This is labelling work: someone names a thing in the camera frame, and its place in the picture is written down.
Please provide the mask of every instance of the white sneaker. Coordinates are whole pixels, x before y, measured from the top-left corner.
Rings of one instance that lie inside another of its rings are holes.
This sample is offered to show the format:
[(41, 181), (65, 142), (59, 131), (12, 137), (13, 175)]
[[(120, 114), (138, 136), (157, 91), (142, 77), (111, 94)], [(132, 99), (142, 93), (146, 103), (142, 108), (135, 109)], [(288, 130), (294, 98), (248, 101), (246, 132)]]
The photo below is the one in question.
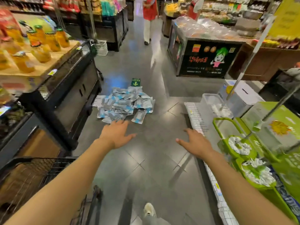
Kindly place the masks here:
[(154, 207), (151, 203), (147, 203), (145, 205), (143, 214), (144, 214), (144, 217), (147, 216), (147, 215), (156, 217), (155, 209), (154, 209)]

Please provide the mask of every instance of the cart handle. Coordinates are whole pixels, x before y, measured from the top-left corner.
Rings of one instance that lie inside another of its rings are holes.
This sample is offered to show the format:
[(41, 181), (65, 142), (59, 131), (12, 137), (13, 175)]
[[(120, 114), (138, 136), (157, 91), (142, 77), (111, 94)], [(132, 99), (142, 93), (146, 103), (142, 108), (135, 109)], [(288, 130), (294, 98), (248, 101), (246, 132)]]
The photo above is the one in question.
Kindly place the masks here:
[(214, 125), (214, 128), (216, 129), (217, 133), (219, 134), (220, 138), (222, 139), (225, 139), (225, 137), (222, 135), (222, 133), (220, 132), (220, 130), (218, 129), (217, 125), (216, 125), (216, 121), (218, 120), (226, 120), (226, 121), (230, 121), (235, 127), (236, 129), (238, 130), (238, 132), (240, 134), (244, 134), (242, 132), (242, 130), (239, 128), (239, 126), (235, 123), (234, 120), (230, 119), (230, 118), (227, 118), (227, 117), (215, 117), (213, 120), (212, 120), (212, 124)]

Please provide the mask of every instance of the gray tile floor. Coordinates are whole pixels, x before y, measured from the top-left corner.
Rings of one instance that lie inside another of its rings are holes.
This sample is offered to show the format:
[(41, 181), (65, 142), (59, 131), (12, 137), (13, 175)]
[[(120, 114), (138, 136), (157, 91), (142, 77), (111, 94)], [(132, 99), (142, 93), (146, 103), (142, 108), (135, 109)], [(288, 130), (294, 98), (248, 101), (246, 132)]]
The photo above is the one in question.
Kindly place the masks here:
[[(203, 162), (176, 144), (188, 140), (184, 128), (190, 122), (184, 102), (198, 102), (202, 93), (216, 93), (222, 80), (176, 77), (167, 56), (168, 39), (155, 22), (152, 42), (144, 45), (141, 0), (120, 52), (96, 57), (103, 72), (102, 93), (112, 87), (126, 88), (133, 77), (141, 79), (143, 91), (156, 99), (154, 112), (142, 125), (130, 123), (128, 133), (137, 133), (126, 146), (111, 151), (94, 179), (103, 190), (101, 209), (92, 224), (142, 224), (142, 209), (151, 202), (158, 217), (179, 224), (221, 224), (215, 198)], [(74, 155), (82, 154), (99, 137), (104, 123), (93, 108)]]

